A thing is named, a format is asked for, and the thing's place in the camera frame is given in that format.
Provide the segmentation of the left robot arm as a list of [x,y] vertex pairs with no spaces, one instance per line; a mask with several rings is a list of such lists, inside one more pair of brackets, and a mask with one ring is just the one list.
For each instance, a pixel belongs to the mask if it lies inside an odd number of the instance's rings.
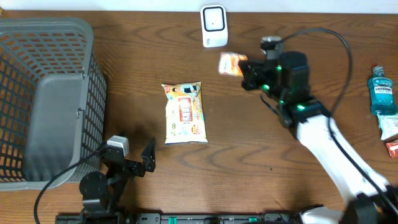
[[127,183],[135,177],[144,177],[155,170],[156,140],[152,138],[141,154],[142,160],[126,159],[129,153],[128,139],[112,136],[97,149],[100,161],[108,168],[86,174],[80,181],[83,196],[81,223],[135,223],[135,215],[119,205]]

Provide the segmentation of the grey plastic shopping basket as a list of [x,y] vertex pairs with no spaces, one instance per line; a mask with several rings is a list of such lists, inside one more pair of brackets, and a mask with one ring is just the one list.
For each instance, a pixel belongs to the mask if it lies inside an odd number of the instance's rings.
[[1,190],[78,182],[100,168],[106,79],[78,18],[1,20]]

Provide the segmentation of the yellow snack bag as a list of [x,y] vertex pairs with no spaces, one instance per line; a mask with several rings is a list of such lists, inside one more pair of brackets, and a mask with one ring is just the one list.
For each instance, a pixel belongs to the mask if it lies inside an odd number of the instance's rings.
[[167,104],[166,144],[207,143],[201,82],[163,84]]

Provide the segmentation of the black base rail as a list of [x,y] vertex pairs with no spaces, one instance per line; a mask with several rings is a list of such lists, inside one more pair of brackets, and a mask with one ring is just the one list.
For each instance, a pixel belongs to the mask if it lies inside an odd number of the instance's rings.
[[260,215],[161,215],[140,213],[127,218],[88,218],[82,215],[57,215],[55,224],[126,223],[126,224],[238,224],[238,223],[303,223],[298,215],[263,213]]

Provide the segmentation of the small orange snack packet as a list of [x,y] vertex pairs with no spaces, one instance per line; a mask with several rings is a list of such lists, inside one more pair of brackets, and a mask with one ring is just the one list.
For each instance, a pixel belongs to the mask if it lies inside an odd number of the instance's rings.
[[221,52],[218,71],[221,75],[230,75],[234,77],[241,77],[243,75],[239,62],[245,61],[248,58],[243,54],[234,52]]

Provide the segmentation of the teal Listerine mouthwash bottle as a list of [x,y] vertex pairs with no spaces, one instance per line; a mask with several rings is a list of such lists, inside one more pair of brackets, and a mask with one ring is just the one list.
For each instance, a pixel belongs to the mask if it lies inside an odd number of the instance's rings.
[[393,95],[393,82],[385,77],[382,66],[377,65],[372,69],[373,76],[368,80],[371,95],[371,113],[375,115],[394,115],[397,106]]

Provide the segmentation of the white barcode scanner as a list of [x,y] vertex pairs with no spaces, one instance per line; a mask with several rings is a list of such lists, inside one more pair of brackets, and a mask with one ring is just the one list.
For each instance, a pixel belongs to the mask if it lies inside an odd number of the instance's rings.
[[203,6],[200,11],[203,46],[223,47],[228,43],[226,9],[220,4]]

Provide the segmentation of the red Top chocolate bar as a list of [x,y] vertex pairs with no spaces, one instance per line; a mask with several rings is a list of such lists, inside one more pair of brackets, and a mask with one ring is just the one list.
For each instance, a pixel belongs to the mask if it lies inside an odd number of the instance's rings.
[[386,143],[386,147],[391,158],[398,156],[398,140]]

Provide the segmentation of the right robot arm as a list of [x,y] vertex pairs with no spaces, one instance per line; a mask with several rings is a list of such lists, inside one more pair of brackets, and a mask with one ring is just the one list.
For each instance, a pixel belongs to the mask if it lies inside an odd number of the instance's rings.
[[318,160],[339,190],[343,212],[314,205],[290,223],[397,223],[397,188],[372,169],[342,135],[331,113],[310,94],[305,54],[238,63],[245,90],[261,90],[278,102],[280,123]]

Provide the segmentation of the light teal wipes packet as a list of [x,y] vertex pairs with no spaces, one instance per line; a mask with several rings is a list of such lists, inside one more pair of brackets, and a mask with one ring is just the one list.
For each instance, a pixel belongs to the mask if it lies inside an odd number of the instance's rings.
[[381,140],[389,139],[397,134],[397,114],[377,116],[381,129]]

